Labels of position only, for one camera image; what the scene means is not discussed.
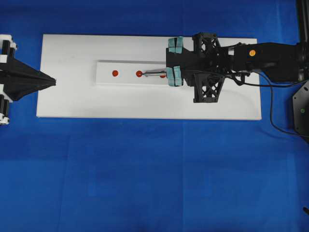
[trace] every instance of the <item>black mount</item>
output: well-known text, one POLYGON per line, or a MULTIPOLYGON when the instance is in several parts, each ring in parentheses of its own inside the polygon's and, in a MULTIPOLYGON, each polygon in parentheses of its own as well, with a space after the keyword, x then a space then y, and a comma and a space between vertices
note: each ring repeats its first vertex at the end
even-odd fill
POLYGON ((194 87, 194 103, 218 102, 224 75, 231 73, 229 49, 221 47, 216 34, 199 33, 192 37, 194 50, 181 54, 166 50, 167 67, 180 66, 182 79, 194 87))
POLYGON ((54 78, 15 59, 9 40, 3 41, 2 55, 7 55, 7 60, 0 63, 0 84, 4 84, 3 91, 11 100, 18 101, 25 95, 56 85, 54 78))

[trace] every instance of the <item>metal rod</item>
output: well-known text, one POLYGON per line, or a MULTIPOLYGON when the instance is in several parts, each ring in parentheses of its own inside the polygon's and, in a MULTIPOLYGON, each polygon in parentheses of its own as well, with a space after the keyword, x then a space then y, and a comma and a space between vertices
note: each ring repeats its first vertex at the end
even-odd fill
POLYGON ((166 72, 145 72, 143 73, 144 76, 163 76, 166 75, 166 72))

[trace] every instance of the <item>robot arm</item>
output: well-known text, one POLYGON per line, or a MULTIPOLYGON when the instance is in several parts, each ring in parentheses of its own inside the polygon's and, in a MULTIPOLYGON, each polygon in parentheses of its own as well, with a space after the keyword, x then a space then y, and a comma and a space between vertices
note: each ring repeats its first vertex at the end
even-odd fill
POLYGON ((17 50, 11 35, 0 35, 0 125, 9 124, 9 103, 56 85, 56 80, 14 58, 17 50))

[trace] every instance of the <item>red dot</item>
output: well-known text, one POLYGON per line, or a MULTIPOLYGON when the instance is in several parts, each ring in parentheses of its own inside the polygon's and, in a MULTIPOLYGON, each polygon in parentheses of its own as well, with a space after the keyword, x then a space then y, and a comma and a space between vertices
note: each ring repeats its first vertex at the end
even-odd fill
POLYGON ((112 72, 112 75, 113 75, 113 76, 118 76, 118 74, 119 74, 119 73, 118 73, 117 70, 114 70, 114 71, 112 72))
POLYGON ((143 76, 142 71, 137 71, 137 72, 136 72, 136 76, 137 76, 137 77, 141 77, 141 76, 143 76))

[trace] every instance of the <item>white board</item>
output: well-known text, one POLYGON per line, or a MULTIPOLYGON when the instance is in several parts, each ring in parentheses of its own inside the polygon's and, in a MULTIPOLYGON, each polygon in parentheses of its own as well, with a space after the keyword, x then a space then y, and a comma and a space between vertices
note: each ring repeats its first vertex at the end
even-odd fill
MULTIPOLYGON (((260 120, 258 87, 226 79, 218 103, 193 103, 192 87, 98 85, 97 63, 165 62, 169 37, 44 35, 41 71, 57 79, 39 92, 38 117, 260 120)), ((219 39, 221 46, 256 39, 219 39)), ((184 47, 193 49, 191 37, 184 47)), ((252 74, 247 80, 259 83, 252 74)))

